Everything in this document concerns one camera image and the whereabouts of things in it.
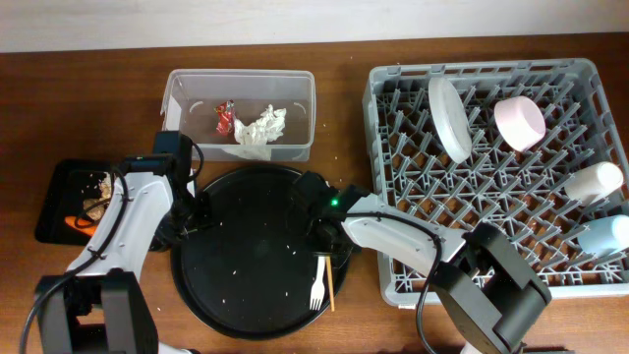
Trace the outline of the wooden chopstick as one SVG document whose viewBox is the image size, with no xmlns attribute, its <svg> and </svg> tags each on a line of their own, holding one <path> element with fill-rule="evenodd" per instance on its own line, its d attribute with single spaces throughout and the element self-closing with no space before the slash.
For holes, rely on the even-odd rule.
<svg viewBox="0 0 629 354">
<path fill-rule="evenodd" d="M 334 298 L 334 282 L 333 282 L 333 269 L 331 264 L 331 257 L 326 255 L 324 257 L 325 260 L 325 269 L 327 276 L 327 287 L 328 287 L 328 297 L 329 297 L 329 309 L 331 313 L 335 312 L 335 298 Z"/>
</svg>

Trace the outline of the white plastic fork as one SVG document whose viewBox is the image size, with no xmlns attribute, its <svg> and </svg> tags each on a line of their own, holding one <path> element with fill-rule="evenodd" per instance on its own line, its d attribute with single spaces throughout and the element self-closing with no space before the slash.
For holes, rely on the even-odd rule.
<svg viewBox="0 0 629 354">
<path fill-rule="evenodd" d="M 325 271 L 325 256 L 318 256 L 316 263 L 316 273 L 314 283 L 311 288 L 310 309 L 318 311 L 323 302 L 325 286 L 323 284 L 323 276 Z"/>
</svg>

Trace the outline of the white napkin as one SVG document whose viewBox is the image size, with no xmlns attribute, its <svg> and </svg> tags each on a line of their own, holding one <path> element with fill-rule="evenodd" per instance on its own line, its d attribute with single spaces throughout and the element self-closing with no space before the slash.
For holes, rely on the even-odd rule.
<svg viewBox="0 0 629 354">
<path fill-rule="evenodd" d="M 234 119 L 234 138 L 239 147 L 225 147 L 231 155 L 249 160 L 271 160 L 271 149 L 266 145 L 275 142 L 284 135 L 285 108 L 274 109 L 271 104 L 253 123 L 245 125 L 240 119 Z"/>
</svg>

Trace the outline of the orange carrot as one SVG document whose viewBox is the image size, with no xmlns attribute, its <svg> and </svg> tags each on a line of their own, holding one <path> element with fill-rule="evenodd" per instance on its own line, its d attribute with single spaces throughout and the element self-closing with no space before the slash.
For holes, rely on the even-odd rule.
<svg viewBox="0 0 629 354">
<path fill-rule="evenodd" d="M 97 229 L 98 221 L 89 221 L 76 216 L 66 216 L 65 224 L 88 237 L 92 237 Z"/>
</svg>

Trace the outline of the red snack wrapper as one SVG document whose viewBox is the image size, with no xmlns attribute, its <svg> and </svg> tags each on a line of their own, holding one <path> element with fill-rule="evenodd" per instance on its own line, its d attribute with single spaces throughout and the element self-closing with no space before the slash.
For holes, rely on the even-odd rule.
<svg viewBox="0 0 629 354">
<path fill-rule="evenodd" d="M 235 102 L 227 100 L 214 108 L 218 117 L 216 132 L 221 136 L 228 136 L 234 131 L 234 120 L 236 117 Z"/>
</svg>

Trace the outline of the white speckled plate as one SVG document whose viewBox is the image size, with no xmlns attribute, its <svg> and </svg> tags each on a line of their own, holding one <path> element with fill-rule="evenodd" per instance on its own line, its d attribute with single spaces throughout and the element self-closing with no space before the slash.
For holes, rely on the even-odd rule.
<svg viewBox="0 0 629 354">
<path fill-rule="evenodd" d="M 429 80 L 429 109 L 444 150 L 456 163 L 472 152 L 472 138 L 463 102 L 456 88 L 443 77 Z"/>
</svg>

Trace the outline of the white cup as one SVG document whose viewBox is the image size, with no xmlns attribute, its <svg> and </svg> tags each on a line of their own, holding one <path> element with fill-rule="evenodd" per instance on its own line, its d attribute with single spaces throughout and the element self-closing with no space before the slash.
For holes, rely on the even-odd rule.
<svg viewBox="0 0 629 354">
<path fill-rule="evenodd" d="M 571 201 L 588 207 L 616 191 L 623 182 L 621 169 L 604 161 L 575 172 L 564 186 L 564 191 Z"/>
</svg>

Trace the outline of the light blue cup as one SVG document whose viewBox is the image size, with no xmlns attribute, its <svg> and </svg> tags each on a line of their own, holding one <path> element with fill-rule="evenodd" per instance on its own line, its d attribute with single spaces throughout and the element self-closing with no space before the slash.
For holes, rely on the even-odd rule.
<svg viewBox="0 0 629 354">
<path fill-rule="evenodd" d="M 581 249 L 597 258 L 627 249 L 628 220 L 618 214 L 585 223 L 587 230 L 577 237 Z"/>
</svg>

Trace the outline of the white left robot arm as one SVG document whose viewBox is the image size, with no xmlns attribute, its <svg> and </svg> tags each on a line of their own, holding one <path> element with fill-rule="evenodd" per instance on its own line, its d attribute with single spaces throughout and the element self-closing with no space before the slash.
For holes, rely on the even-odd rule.
<svg viewBox="0 0 629 354">
<path fill-rule="evenodd" d="M 112 167 L 111 198 L 94 234 L 60 275 L 40 278 L 22 329 L 37 325 L 46 353 L 172 353 L 160 341 L 140 287 L 151 245 L 174 246 L 206 226 L 192 168 L 200 147 L 179 131 L 155 136 L 152 152 Z"/>
</svg>

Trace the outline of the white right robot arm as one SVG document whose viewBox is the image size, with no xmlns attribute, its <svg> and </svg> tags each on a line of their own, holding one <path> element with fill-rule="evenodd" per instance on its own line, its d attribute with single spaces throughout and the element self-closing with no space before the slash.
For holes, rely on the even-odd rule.
<svg viewBox="0 0 629 354">
<path fill-rule="evenodd" d="M 497 227 L 472 230 L 430 224 L 350 185 L 338 190 L 317 173 L 302 173 L 290 198 L 306 220 L 308 249 L 346 256 L 381 252 L 425 276 L 418 303 L 436 293 L 451 321 L 481 353 L 520 353 L 524 337 L 552 296 Z"/>
</svg>

